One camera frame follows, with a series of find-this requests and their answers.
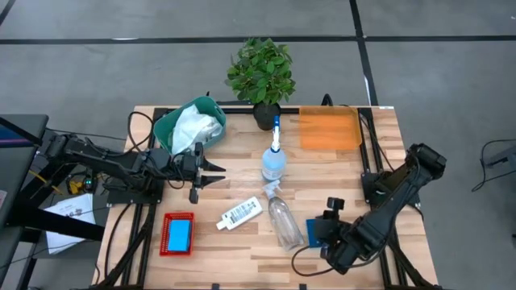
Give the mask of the black aluminium rig frame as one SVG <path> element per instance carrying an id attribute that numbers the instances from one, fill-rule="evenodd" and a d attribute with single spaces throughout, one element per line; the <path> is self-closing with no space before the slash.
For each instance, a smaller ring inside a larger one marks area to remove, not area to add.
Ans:
<path id="1" fill-rule="evenodd" d="M 233 231 L 217 230 L 221 214 L 249 197 L 261 197 L 261 155 L 272 136 L 256 125 L 250 106 L 224 106 L 227 130 L 207 159 L 225 168 L 224 180 L 206 186 L 197 204 L 190 183 L 164 185 L 152 205 L 114 205 L 106 222 L 97 272 L 87 290 L 169 289 L 370 289 L 439 290 L 421 216 L 402 210 L 397 220 L 401 248 L 420 275 L 399 282 L 401 264 L 387 253 L 346 275 L 329 271 L 317 250 L 283 251 L 266 214 Z M 193 245 L 187 256 L 160 256 L 166 213 L 194 213 Z"/>

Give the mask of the wavy light blue sponge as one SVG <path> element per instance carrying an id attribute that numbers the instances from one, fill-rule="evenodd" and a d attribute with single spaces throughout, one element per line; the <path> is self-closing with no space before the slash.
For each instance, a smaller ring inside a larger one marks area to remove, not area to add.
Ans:
<path id="1" fill-rule="evenodd" d="M 190 245 L 190 232 L 190 220 L 172 220 L 169 223 L 167 250 L 173 252 L 187 252 Z"/>

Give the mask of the clear plastic spray bottle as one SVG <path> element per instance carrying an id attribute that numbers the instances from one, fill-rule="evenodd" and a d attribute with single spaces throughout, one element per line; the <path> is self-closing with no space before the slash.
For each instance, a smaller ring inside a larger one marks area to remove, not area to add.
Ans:
<path id="1" fill-rule="evenodd" d="M 280 181 L 275 180 L 263 187 L 268 198 L 268 214 L 281 247 L 285 251 L 304 243 L 302 233 L 286 202 L 277 195 Z"/>

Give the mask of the orange translucent tray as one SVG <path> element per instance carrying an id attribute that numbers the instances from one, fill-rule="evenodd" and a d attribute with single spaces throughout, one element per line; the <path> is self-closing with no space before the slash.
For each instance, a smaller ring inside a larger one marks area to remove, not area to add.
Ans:
<path id="1" fill-rule="evenodd" d="M 306 150 L 355 150 L 362 144 L 358 110 L 348 106 L 302 106 L 301 147 Z"/>

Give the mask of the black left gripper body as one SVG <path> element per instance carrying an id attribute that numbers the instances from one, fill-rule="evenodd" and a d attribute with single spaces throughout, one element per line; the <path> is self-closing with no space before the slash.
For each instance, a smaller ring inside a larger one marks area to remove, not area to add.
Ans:
<path id="1" fill-rule="evenodd" d="M 201 142 L 194 144 L 194 150 L 190 153 L 180 154 L 181 160 L 177 162 L 178 174 L 184 181 L 192 183 L 189 191 L 189 202 L 198 203 L 198 190 L 202 187 L 201 166 L 204 150 Z"/>

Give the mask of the white cloth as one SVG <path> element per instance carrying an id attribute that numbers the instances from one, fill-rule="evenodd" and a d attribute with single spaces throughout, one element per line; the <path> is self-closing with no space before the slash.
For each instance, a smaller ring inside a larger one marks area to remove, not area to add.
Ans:
<path id="1" fill-rule="evenodd" d="M 223 125 L 217 118 L 201 114 L 196 105 L 191 105 L 181 112 L 172 135 L 169 146 L 173 155 L 183 151 L 192 151 L 195 144 L 206 144 L 223 131 Z"/>

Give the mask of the white paper sheet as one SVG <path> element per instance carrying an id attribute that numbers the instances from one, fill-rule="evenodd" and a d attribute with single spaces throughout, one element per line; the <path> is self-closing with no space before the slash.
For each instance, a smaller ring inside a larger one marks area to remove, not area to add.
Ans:
<path id="1" fill-rule="evenodd" d="M 86 193 L 59 201 L 55 205 L 46 208 L 45 211 L 95 224 L 93 196 L 94 195 L 92 193 Z M 84 238 L 58 234 L 50 231 L 46 232 L 46 239 L 48 244 L 48 253 L 50 255 L 55 255 L 85 241 Z"/>

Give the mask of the black desk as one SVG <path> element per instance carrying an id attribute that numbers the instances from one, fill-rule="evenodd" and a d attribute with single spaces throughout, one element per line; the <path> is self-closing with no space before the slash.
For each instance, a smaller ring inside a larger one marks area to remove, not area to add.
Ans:
<path id="1" fill-rule="evenodd" d="M 48 230 L 93 241 L 100 241 L 104 233 L 102 226 L 47 212 L 40 201 L 21 192 L 47 123 L 46 114 L 0 114 L 0 128 L 26 141 L 25 147 L 0 143 L 0 287 L 26 231 L 30 236 Z"/>

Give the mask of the potted green plant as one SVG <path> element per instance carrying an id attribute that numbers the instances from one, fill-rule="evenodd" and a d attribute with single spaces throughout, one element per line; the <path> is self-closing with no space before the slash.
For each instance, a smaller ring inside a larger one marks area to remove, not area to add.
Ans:
<path id="1" fill-rule="evenodd" d="M 292 64 L 289 47 L 271 39 L 247 39 L 231 57 L 224 83 L 238 100 L 252 104 L 253 118 L 263 131 L 274 127 L 274 118 L 281 114 L 280 102 L 288 101 L 296 91 Z"/>

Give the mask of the white squeeze tube bottle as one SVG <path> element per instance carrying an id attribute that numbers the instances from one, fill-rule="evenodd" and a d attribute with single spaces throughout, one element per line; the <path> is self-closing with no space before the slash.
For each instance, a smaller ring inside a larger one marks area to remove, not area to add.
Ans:
<path id="1" fill-rule="evenodd" d="M 243 223 L 253 219 L 263 212 L 263 208 L 256 197 L 251 197 L 221 215 L 217 223 L 218 230 L 233 230 Z"/>

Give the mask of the red plastic basket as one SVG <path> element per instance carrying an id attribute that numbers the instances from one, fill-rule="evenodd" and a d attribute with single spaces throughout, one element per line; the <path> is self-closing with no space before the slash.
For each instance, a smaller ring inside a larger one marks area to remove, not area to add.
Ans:
<path id="1" fill-rule="evenodd" d="M 169 239 L 169 223 L 172 220 L 190 220 L 191 221 L 191 232 L 190 232 L 190 245 L 187 252 L 173 252 L 167 250 L 168 239 Z M 194 240 L 194 213 L 191 212 L 175 212 L 166 213 L 163 219 L 163 226 L 161 231 L 160 240 L 160 256 L 187 256 L 191 254 L 192 245 Z"/>

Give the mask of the rectangular blue sponge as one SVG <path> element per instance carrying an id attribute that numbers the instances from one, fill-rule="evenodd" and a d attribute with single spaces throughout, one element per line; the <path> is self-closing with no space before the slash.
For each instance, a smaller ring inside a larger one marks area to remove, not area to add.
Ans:
<path id="1" fill-rule="evenodd" d="M 307 219 L 306 220 L 306 232 L 307 232 L 307 238 L 308 238 L 308 246 L 310 248 L 318 248 L 322 244 L 319 240 L 315 237 L 315 220 L 314 219 Z"/>

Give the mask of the white spray bottle blue nozzle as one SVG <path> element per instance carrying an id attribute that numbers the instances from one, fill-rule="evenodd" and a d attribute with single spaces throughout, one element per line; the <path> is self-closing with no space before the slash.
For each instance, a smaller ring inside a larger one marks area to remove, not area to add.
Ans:
<path id="1" fill-rule="evenodd" d="M 273 141 L 262 155 L 262 176 L 265 180 L 280 180 L 284 175 L 286 154 L 281 148 L 280 137 L 280 116 L 277 115 L 273 123 Z"/>

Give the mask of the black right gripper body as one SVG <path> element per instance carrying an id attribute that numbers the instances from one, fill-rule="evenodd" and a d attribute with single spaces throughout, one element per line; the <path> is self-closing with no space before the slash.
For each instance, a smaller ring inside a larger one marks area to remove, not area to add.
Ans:
<path id="1" fill-rule="evenodd" d="M 321 243 L 332 243 L 339 237 L 343 226 L 339 212 L 343 210 L 344 199 L 336 197 L 327 198 L 327 208 L 314 220 L 314 236 Z"/>

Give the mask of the teal plastic bin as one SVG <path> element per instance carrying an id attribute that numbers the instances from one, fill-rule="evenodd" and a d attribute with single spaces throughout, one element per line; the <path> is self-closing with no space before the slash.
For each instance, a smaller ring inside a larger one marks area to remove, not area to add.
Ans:
<path id="1" fill-rule="evenodd" d="M 173 129 L 176 126 L 177 120 L 179 119 L 181 112 L 191 105 L 196 105 L 201 114 L 208 114 L 210 116 L 217 118 L 217 120 L 223 125 L 223 131 L 219 136 L 214 137 L 211 141 L 208 141 L 206 144 L 202 144 L 204 149 L 213 147 L 218 141 L 222 140 L 225 135 L 227 118 L 226 115 L 223 113 L 223 110 L 219 107 L 219 105 L 215 102 L 213 98 L 208 96 L 197 97 L 191 102 L 183 105 L 181 108 L 175 109 L 167 113 L 154 124 L 153 133 L 156 136 L 156 139 L 170 155 L 173 154 L 171 153 L 171 147 L 169 146 L 169 137 L 172 135 Z M 194 150 L 188 150 L 183 151 L 182 153 L 193 151 Z"/>

